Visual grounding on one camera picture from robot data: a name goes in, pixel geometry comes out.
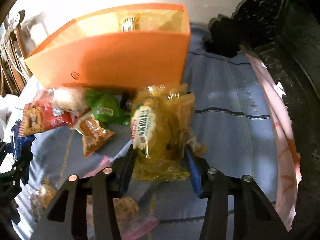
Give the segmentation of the rice cracker packet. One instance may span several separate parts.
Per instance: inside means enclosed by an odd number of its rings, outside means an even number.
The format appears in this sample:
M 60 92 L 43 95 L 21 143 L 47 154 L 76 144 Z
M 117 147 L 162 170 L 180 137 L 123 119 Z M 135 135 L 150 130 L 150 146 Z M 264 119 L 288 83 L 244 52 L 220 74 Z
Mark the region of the rice cracker packet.
M 136 201 L 131 197 L 113 198 L 114 210 L 120 232 L 124 232 L 131 220 L 138 216 L 139 208 Z M 93 197 L 87 197 L 86 207 L 87 224 L 93 226 Z

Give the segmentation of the carved brown wooden chair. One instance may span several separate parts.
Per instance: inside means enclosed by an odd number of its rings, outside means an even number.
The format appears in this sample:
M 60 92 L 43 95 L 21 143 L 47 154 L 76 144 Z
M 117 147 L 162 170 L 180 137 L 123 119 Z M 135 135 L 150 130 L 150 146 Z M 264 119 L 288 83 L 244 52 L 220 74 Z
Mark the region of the carved brown wooden chair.
M 32 77 L 25 63 L 27 49 L 22 35 L 22 21 L 25 11 L 8 15 L 1 24 L 1 94 L 4 89 L 14 95 L 20 95 Z

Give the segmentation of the orange snack packet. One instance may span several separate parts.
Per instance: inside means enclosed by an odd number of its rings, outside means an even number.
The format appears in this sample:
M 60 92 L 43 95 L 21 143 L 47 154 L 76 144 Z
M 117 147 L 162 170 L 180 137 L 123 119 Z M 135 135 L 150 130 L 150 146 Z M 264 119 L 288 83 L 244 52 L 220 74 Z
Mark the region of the orange snack packet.
M 101 127 L 89 109 L 81 113 L 69 128 L 82 135 L 84 159 L 96 152 L 115 135 L 114 131 Z

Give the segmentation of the brown cereal bar packet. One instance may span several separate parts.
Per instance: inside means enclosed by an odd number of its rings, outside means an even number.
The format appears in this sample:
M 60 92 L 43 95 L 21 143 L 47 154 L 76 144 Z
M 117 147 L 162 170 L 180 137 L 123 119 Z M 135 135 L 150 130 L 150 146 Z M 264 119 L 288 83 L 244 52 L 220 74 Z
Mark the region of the brown cereal bar packet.
M 46 209 L 56 193 L 56 188 L 52 185 L 49 178 L 45 176 L 41 186 L 29 193 L 31 206 L 35 209 Z

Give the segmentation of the green snack packet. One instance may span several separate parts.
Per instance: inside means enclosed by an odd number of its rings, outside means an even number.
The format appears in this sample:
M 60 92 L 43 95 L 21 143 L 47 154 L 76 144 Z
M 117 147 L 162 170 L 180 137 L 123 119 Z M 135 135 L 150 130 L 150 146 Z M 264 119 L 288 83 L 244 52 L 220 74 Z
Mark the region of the green snack packet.
M 116 98 L 107 91 L 87 89 L 85 96 L 97 121 L 104 124 L 129 124 L 129 113 L 122 110 Z

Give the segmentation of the red snack bag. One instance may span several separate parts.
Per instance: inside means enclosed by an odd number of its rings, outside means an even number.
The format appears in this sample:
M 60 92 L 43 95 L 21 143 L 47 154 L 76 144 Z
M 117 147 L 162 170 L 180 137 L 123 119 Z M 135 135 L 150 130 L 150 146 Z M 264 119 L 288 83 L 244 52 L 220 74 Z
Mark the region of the red snack bag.
M 60 109 L 44 98 L 25 105 L 18 136 L 26 137 L 74 123 L 74 114 Z

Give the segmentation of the blue tablecloth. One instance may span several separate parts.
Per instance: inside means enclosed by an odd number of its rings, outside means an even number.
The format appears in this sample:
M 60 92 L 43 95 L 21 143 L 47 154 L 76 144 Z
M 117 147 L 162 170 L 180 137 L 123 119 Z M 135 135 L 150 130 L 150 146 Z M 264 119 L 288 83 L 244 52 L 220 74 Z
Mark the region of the blue tablecloth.
M 278 162 L 270 111 L 247 56 L 233 58 L 207 53 L 202 38 L 205 27 L 192 24 L 183 82 L 195 95 L 191 129 L 207 147 L 203 157 L 209 166 L 228 176 L 252 176 L 271 202 L 276 201 Z M 114 136 L 97 153 L 83 157 L 79 132 L 62 126 L 36 135 L 32 144 L 29 183 L 16 197 L 21 220 L 15 230 L 29 239 L 35 228 L 29 191 L 38 189 L 44 177 L 59 188 L 68 176 L 84 176 L 103 156 L 124 155 L 130 145 L 130 128 L 112 125 Z M 131 180 L 128 195 L 140 207 L 154 204 L 159 224 L 146 239 L 198 239 L 206 201 L 193 192 L 190 180 L 148 183 Z

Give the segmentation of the carved dark wooden furniture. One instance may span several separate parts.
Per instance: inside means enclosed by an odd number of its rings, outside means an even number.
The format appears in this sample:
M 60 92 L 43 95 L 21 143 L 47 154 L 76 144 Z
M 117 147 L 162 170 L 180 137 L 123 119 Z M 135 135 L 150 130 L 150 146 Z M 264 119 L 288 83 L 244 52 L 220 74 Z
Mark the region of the carved dark wooden furniture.
M 302 175 L 290 236 L 319 239 L 319 0 L 242 0 L 208 29 L 206 51 L 233 56 L 244 46 L 283 85 Z

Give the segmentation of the clear bread packet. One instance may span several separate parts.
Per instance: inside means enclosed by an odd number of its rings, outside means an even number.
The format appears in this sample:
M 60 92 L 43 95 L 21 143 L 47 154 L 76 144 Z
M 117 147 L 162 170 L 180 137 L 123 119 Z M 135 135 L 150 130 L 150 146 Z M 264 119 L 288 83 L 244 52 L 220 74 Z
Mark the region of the clear bread packet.
M 79 115 L 89 109 L 85 88 L 59 87 L 39 90 L 34 101 L 46 99 L 54 108 Z

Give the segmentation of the golden yellow snack bag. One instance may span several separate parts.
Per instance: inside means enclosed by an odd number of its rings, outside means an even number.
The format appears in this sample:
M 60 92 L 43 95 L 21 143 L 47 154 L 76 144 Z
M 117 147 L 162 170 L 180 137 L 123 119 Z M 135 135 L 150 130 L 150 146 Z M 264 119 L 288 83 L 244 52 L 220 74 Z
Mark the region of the golden yellow snack bag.
M 206 151 L 191 130 L 195 95 L 183 83 L 139 90 L 131 107 L 132 146 L 137 154 L 133 177 L 143 181 L 182 181 L 190 173 L 183 164 L 190 146 L 196 156 Z

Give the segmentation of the orange storage box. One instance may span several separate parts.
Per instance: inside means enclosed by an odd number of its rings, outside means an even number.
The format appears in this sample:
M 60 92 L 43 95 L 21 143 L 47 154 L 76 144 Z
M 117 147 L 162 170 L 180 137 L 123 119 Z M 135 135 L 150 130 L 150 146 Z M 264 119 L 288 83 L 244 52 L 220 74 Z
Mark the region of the orange storage box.
M 45 88 L 137 90 L 179 83 L 189 41 L 183 5 L 124 5 L 70 20 L 25 63 Z

